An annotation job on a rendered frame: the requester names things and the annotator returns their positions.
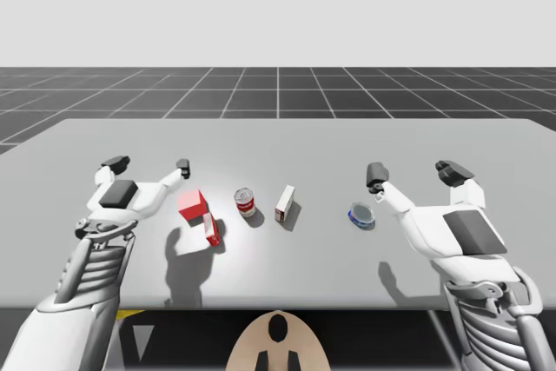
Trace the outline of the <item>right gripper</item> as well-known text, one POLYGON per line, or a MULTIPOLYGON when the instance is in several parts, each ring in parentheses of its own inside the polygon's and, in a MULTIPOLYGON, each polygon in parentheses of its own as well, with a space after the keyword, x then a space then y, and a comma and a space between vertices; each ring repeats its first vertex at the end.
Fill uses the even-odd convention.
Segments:
POLYGON ((368 164, 366 186, 379 204, 397 215, 412 248, 441 270, 510 270, 504 258, 506 245, 482 210, 486 207, 485 193, 474 174, 448 160, 438 161, 435 168, 439 179, 450 188, 450 204, 456 206, 415 207, 389 181, 389 171, 382 162, 368 164))

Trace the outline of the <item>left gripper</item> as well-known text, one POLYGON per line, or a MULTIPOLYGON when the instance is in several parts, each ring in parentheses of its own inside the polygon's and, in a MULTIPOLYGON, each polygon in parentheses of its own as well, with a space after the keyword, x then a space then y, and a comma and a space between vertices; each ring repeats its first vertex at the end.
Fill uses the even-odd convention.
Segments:
POLYGON ((128 156, 116 156, 95 173, 97 190, 87 202, 90 218, 115 222, 146 219, 162 206, 166 193, 179 189, 191 175, 190 162, 181 158, 160 182, 116 180, 128 167, 128 156))

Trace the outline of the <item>pink cube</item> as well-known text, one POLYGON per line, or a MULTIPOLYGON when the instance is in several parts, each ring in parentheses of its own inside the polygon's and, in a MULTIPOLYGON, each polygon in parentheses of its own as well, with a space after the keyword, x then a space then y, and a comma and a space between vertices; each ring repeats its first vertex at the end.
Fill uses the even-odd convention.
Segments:
POLYGON ((177 211, 186 221, 203 216, 208 210, 202 192, 199 189, 182 192, 177 198, 177 211))

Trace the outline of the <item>blue flat can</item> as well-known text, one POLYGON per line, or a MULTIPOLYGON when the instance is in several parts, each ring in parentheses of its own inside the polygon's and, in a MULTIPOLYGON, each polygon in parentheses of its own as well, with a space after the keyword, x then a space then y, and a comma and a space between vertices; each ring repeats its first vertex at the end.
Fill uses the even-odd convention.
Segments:
POLYGON ((347 213, 349 220, 361 229, 371 229, 375 224, 374 213, 368 205, 353 203, 347 213))

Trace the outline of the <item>red and white can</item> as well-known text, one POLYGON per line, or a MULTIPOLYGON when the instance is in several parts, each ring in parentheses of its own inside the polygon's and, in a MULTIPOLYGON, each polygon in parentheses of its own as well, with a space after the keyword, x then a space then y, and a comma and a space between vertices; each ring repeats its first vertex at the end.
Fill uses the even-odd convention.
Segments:
POLYGON ((247 218, 252 216, 255 211, 255 198, 253 191, 249 188, 238 189, 234 195, 235 205, 239 213, 247 218))

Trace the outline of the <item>red and white carton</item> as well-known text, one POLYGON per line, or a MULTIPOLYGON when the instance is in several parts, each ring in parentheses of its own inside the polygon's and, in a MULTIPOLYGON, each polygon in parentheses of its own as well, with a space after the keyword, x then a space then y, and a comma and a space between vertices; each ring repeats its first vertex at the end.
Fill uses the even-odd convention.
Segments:
POLYGON ((288 212, 294 201, 295 187, 287 185, 283 190, 278 203, 275 206, 275 220, 285 222, 288 212))

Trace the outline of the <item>tan robot part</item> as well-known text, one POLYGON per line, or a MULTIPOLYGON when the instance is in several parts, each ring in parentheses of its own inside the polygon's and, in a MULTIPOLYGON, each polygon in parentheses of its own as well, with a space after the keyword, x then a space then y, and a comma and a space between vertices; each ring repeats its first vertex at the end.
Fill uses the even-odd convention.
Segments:
POLYGON ((331 371, 318 337, 299 317, 272 311, 241 333, 225 371, 331 371))

